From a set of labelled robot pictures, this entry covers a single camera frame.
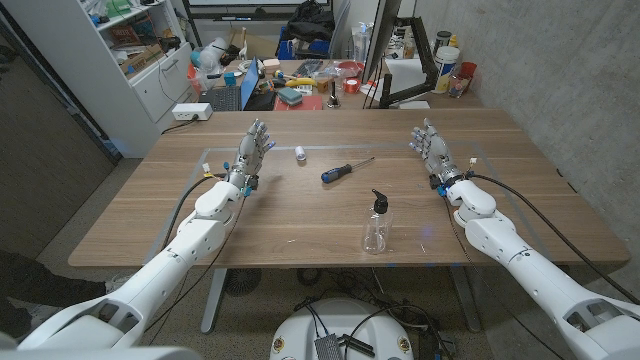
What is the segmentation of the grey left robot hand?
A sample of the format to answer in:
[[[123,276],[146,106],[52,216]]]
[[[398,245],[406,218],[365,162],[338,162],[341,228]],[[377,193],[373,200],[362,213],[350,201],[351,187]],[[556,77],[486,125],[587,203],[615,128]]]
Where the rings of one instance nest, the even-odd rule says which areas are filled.
[[[264,156],[274,145],[275,142],[270,141],[266,124],[256,119],[241,139],[226,181],[238,189],[254,188]]]

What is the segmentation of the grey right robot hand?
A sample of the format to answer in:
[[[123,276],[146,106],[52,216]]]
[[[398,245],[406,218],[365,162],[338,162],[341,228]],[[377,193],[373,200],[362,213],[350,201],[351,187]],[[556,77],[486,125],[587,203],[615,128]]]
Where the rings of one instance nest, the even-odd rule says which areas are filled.
[[[409,147],[416,151],[429,173],[429,185],[432,190],[446,190],[464,179],[463,172],[456,166],[452,153],[445,140],[429,118],[424,118],[422,127],[411,132]]]

